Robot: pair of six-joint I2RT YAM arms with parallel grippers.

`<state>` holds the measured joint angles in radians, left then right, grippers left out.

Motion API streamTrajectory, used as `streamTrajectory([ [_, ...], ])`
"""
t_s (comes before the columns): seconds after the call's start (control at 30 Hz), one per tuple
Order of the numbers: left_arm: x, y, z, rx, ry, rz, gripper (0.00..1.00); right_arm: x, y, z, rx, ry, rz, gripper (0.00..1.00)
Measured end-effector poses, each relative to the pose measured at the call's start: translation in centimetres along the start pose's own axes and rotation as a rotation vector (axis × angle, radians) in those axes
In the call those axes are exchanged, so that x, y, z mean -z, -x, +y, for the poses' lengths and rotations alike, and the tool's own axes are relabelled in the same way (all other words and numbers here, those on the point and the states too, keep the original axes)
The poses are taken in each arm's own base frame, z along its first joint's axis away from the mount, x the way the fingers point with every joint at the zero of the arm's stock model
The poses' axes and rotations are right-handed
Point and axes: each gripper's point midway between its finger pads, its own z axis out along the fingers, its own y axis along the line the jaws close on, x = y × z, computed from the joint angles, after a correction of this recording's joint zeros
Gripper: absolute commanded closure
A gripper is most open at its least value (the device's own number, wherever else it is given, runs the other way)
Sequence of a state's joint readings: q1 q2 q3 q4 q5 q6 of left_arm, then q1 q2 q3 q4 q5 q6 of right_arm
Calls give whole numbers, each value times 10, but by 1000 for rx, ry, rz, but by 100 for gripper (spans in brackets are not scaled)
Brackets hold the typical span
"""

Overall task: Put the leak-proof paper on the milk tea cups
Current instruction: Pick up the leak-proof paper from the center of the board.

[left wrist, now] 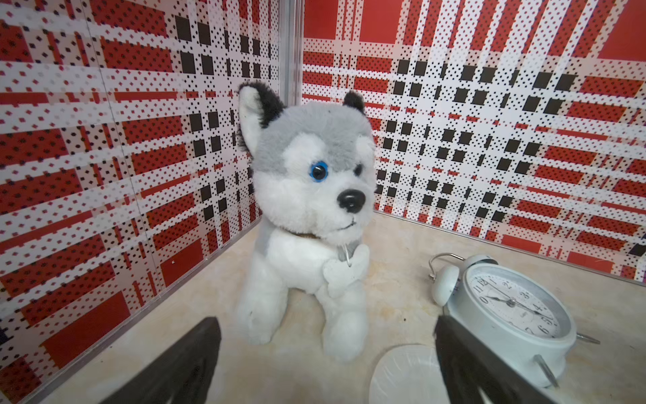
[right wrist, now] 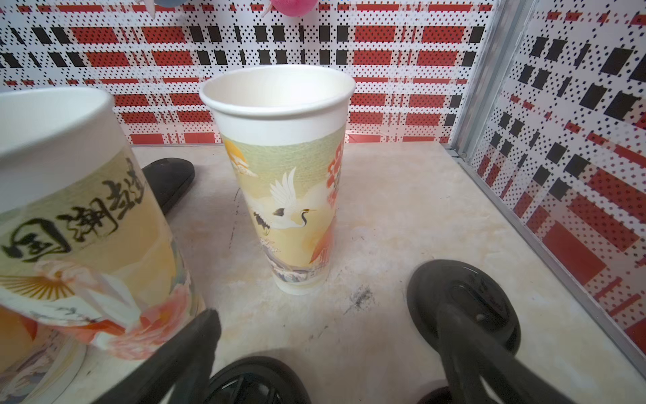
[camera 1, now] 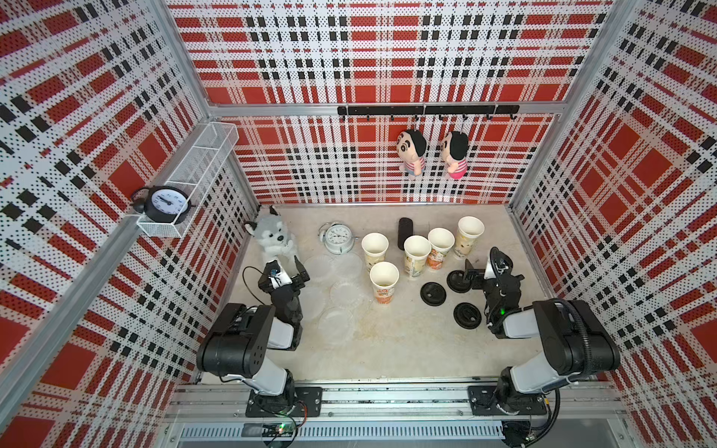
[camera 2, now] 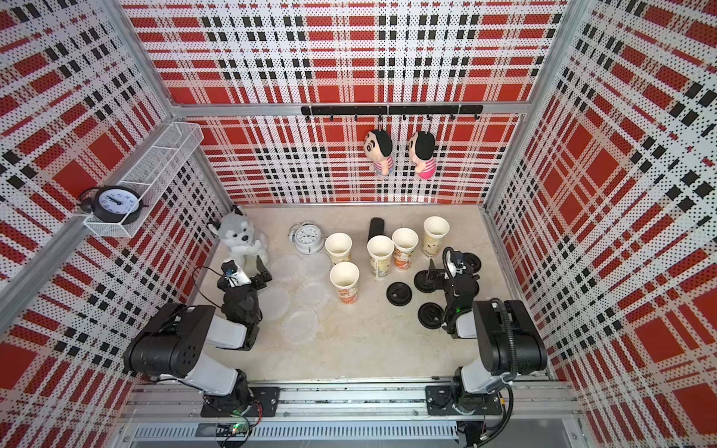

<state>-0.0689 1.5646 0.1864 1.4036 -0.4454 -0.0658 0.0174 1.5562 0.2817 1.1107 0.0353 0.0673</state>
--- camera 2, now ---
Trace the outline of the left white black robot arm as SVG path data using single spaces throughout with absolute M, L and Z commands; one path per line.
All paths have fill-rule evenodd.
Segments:
M 203 417 L 273 417 L 280 389 L 253 388 L 240 369 L 205 352 L 206 345 L 248 352 L 258 338 L 263 312 L 258 291 L 272 280 L 261 257 L 247 276 L 234 259 L 221 265 L 221 315 L 209 305 L 164 305 L 132 339 L 123 354 L 125 368 L 155 382 L 179 382 L 202 394 Z

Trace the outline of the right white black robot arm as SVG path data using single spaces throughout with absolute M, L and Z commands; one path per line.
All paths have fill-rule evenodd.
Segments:
M 420 306 L 419 323 L 444 330 L 455 340 L 474 340 L 478 355 L 456 369 L 447 386 L 428 386 L 426 404 L 431 416 L 501 416 L 508 413 L 500 393 L 508 392 L 520 375 L 542 371 L 547 350 L 526 306 L 521 301 L 478 300 L 480 259 L 468 252 L 445 248 L 442 269 L 431 265 L 415 277 L 422 292 L 440 290 L 444 307 Z

